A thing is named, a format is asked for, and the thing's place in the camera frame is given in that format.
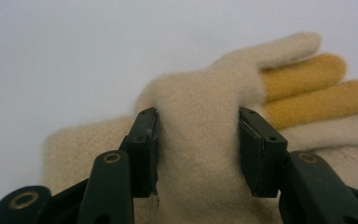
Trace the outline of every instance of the beige glove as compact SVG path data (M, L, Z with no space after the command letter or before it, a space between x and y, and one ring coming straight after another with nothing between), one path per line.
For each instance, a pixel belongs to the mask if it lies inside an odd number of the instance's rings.
M277 129L302 124L294 131L282 130L291 150L358 146L358 136L351 136L351 130L358 129L358 81L334 86L342 79L345 63L332 55L296 63L319 44L315 34L293 35L235 51L196 72L152 81L136 113L153 106L160 114L160 202L136 200L136 223L280 223L276 201L252 198L241 175L238 108L256 109ZM318 113L309 113L310 108ZM57 192L86 178L94 158L118 148L131 122L122 118L52 135L46 144L47 186ZM331 122L346 134L346 141L336 130L325 129ZM314 127L323 129L315 132ZM296 129L308 135L296 135ZM336 157L341 151L356 160ZM351 148L326 156L334 167L342 167L342 161L358 165L358 150ZM358 186L358 179L353 185Z

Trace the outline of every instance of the white background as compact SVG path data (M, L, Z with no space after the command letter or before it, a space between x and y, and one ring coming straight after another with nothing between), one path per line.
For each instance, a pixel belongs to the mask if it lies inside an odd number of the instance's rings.
M40 183L49 134L130 114L161 73L300 31L358 77L358 1L0 1L0 199Z

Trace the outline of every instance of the glove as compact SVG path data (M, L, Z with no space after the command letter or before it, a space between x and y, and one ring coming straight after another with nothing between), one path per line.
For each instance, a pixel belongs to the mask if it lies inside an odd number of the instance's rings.
M135 112L150 106L159 111L160 203L155 198L136 200L136 222L279 223L276 201L252 198L241 175L238 108L250 107L275 128L288 128L282 133L289 136L291 150L358 146L358 138L352 142L350 135L341 143L334 130L327 130L325 134L335 137L324 142L310 131L311 126L326 127L328 122L343 125L346 130L348 120L358 123L358 81L336 85L345 72L345 63L332 55L300 62L319 44L320 38L315 34L293 35L232 52L196 72L152 81L141 94ZM310 113L315 106L318 113ZM118 148L130 129L130 121L131 118L116 119L51 136L46 144L47 186L53 190L67 188L69 182L86 178L95 156ZM309 131L308 135L295 135L291 131L295 128ZM307 141L316 144L308 147ZM339 154L339 150L331 150L333 157L335 152ZM357 162L346 158L342 160ZM339 167L340 161L335 160L333 166Z

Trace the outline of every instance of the yellow fingertip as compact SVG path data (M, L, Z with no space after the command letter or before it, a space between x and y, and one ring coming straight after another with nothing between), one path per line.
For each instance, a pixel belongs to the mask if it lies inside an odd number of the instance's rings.
M268 121L276 129L358 114L358 80L285 98L265 105Z
M338 83L347 69L345 61L333 54L322 54L281 68L264 70L261 77L271 102Z

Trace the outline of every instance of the knit glove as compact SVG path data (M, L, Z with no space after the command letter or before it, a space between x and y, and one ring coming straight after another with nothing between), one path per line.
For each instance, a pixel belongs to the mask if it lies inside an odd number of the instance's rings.
M135 112L151 106L159 112L159 203L135 200L136 223L280 223L276 200L252 198L241 174L238 110L252 108L284 129L290 150L358 146L358 135L352 136L358 130L358 81L337 84L345 63L336 56L302 61L319 45L315 34L293 35L234 51L199 71L153 80ZM52 135L46 144L47 186L61 190L86 178L94 158L118 148L132 121ZM326 128L332 123L339 134ZM333 167L358 167L358 149L324 152ZM358 186L358 179L352 184Z

